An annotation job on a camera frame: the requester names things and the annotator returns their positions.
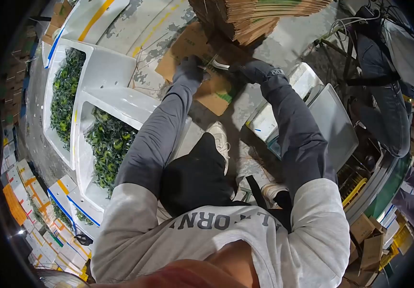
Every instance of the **white crate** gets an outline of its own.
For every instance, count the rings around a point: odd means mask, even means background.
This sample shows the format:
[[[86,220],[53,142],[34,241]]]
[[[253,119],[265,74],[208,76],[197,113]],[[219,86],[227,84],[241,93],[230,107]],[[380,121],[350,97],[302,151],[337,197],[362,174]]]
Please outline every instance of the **white crate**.
[[[70,208],[71,208],[71,216],[74,219],[74,223],[76,227],[81,229],[84,234],[90,237],[90,239],[95,240],[98,237],[98,233],[100,233],[100,226],[96,220],[94,220],[88,213],[86,213],[82,208],[79,209],[79,206],[72,201],[70,201]],[[88,217],[92,222],[92,225],[87,225],[85,222],[79,220],[76,213],[80,210],[86,217]]]
[[[47,77],[45,87],[44,109],[43,109],[43,131],[45,138],[54,147],[54,150],[65,163],[74,170],[74,111],[76,111],[76,103],[73,108],[72,124],[71,124],[71,142],[70,151],[67,151],[57,135],[56,131],[50,127],[50,106],[53,97],[53,82],[55,74],[61,67],[66,57],[66,49],[75,48],[85,52],[85,62],[79,77],[77,92],[83,89],[93,89],[100,87],[127,87],[132,74],[136,68],[136,60],[132,57],[117,53],[113,50],[106,49],[93,44],[87,44],[79,41],[67,39],[59,39],[55,48],[54,55],[50,61],[50,70]]]
[[[92,147],[85,140],[84,133],[95,123],[92,115],[98,107],[119,120],[140,130],[160,101],[130,88],[92,89],[82,91],[76,97],[77,121],[75,128],[75,153],[77,186],[82,197],[92,203],[98,210],[104,211],[109,203],[107,189],[94,183],[95,156]]]

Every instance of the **green vegetable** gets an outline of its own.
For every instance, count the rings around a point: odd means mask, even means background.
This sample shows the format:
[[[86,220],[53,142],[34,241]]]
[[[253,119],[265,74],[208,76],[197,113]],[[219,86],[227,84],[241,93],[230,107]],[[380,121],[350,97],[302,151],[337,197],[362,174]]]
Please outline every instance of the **green vegetable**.
[[[54,206],[55,216],[57,216],[57,218],[59,218],[61,220],[61,222],[65,223],[66,226],[68,226],[70,229],[72,229],[72,224],[71,224],[68,216],[66,216],[66,214],[63,213],[63,211],[57,205],[57,203],[55,202],[55,200],[52,199],[52,198],[50,198],[50,203],[52,204],[52,206]]]
[[[81,220],[82,222],[85,222],[86,225],[93,225],[92,220],[90,220],[87,216],[85,216],[79,209],[76,209],[76,216]]]
[[[72,109],[84,61],[84,52],[74,48],[66,50],[65,62],[54,78],[50,125],[56,130],[57,135],[65,143],[64,148],[68,151]]]
[[[27,192],[26,193],[28,195],[28,199],[30,201],[30,204],[32,206],[32,213],[34,215],[34,218],[41,223],[45,228],[47,228],[47,231],[49,231],[49,228],[47,227],[47,224],[44,222],[44,219],[42,218],[42,214],[39,211],[39,209],[37,208],[36,204],[34,204],[34,200],[32,199],[32,197],[30,196],[30,194]]]
[[[111,198],[119,166],[138,131],[97,107],[92,114],[96,122],[84,136],[95,156],[95,184],[107,188]]]

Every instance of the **yellow stripe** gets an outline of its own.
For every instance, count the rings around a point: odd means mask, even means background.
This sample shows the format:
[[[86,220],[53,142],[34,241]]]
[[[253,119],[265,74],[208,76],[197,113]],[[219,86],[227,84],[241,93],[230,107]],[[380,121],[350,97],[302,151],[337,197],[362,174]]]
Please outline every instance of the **yellow stripe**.
[[[174,7],[170,8],[171,11],[175,11],[178,7],[180,7],[180,5],[176,4]],[[140,46],[138,46],[137,48],[135,48],[135,50],[133,51],[132,57],[135,58],[135,56],[140,52],[141,48],[143,47],[143,45],[145,45],[145,43],[149,40],[149,38],[151,38],[152,34],[157,30],[157,28],[162,24],[162,22],[164,22],[169,15],[172,14],[172,12],[168,12],[164,18],[162,18],[158,24],[156,24],[156,26],[154,26],[151,30],[151,33],[149,33],[149,35],[145,38],[145,40],[143,40],[143,42],[141,43]]]
[[[82,252],[84,252],[85,256],[88,256],[88,255],[87,255],[87,253],[85,252],[84,248],[82,247],[82,245],[80,245],[80,244],[76,243],[76,241],[77,241],[77,240],[76,240],[76,239],[74,239],[72,243],[74,243],[77,247],[79,247],[79,249],[81,249],[81,250],[82,250]]]
[[[33,235],[33,236],[34,236],[34,238],[36,238],[37,242],[39,242],[39,245],[41,245],[41,246],[42,246],[42,243],[41,243],[41,241],[40,241],[39,239],[37,239],[36,234],[31,233],[31,235]]]
[[[57,183],[58,183],[58,186],[60,186],[61,190],[63,190],[63,192],[65,192],[65,194],[68,195],[69,191],[68,189],[66,189],[65,184],[63,184],[61,180],[58,180]]]
[[[95,24],[96,20],[98,20],[101,17],[101,15],[103,15],[103,13],[106,11],[106,9],[108,9],[109,6],[113,2],[114,2],[114,0],[106,0],[106,2],[103,3],[103,5],[101,5],[101,7],[98,9],[98,11],[95,13],[95,15],[92,17],[92,19],[87,24],[87,26],[85,26],[84,31],[82,32],[81,36],[79,36],[79,38],[77,40],[84,41],[85,36],[89,32],[90,28],[92,28],[92,26],[93,26],[93,24]]]
[[[73,270],[77,274],[81,273],[80,271],[77,271],[76,269],[73,269],[70,265],[68,265],[68,263],[65,260],[63,260],[60,256],[58,256],[58,258],[61,260],[61,262],[65,263],[65,266],[68,267],[69,269]]]

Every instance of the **stack of cardboard sheets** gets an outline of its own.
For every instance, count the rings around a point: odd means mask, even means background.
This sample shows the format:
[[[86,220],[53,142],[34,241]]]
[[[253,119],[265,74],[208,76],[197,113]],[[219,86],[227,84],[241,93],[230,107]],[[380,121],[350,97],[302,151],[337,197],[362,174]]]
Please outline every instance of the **stack of cardboard sheets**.
[[[308,16],[331,0],[189,0],[198,18],[242,46],[269,35],[282,16]]]

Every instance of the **black glove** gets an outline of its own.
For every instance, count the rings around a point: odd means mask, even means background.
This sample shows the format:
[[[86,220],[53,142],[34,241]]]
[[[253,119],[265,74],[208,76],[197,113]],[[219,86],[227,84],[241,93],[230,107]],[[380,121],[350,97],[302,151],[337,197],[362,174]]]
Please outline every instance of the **black glove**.
[[[261,85],[273,76],[281,75],[285,77],[284,71],[281,68],[276,68],[257,59],[252,59],[245,64],[234,63],[229,67],[229,71],[238,74],[240,78],[250,84],[258,83]]]
[[[176,67],[173,84],[185,86],[192,94],[196,93],[202,81],[209,77],[209,74],[199,67],[201,65],[202,60],[196,55],[183,58]]]

